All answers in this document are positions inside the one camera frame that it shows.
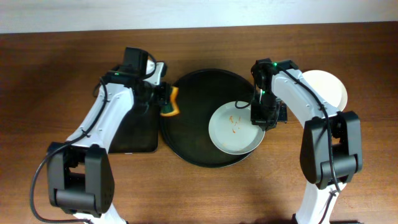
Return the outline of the pale grey plate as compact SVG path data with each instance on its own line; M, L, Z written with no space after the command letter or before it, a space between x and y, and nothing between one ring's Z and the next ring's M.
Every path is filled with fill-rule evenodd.
M208 132L212 143L222 152L243 155L255 150L265 136L251 122L251 107L238 109L231 101L220 106L211 116Z

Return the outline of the green and orange sponge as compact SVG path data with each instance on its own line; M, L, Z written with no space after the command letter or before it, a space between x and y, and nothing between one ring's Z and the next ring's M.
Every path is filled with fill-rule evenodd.
M160 115L162 117L171 117L179 114L180 110L177 104L178 88L175 86L167 86L164 96L160 103Z

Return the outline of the white plate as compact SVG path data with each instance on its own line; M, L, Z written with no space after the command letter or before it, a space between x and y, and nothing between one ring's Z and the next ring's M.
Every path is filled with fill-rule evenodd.
M302 73L304 80L329 104L343 111L348 102L344 84L333 74L323 70Z

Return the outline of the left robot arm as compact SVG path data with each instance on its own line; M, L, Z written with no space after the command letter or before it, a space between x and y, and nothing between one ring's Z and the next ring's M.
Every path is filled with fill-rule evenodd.
M149 52L126 48L123 61L100 78L83 122L66 141L50 144L42 162L49 201L72 223L124 222L113 205L108 156L156 150L160 118L178 113L178 90L162 81L166 72Z

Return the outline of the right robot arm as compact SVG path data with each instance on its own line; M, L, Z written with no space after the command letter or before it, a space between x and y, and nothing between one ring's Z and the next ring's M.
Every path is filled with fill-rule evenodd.
M258 60L251 75L260 90L251 100L253 125L275 128L285 103L303 126L300 167L307 183L292 223L329 223L341 191L363 168L359 116L327 102L291 60Z

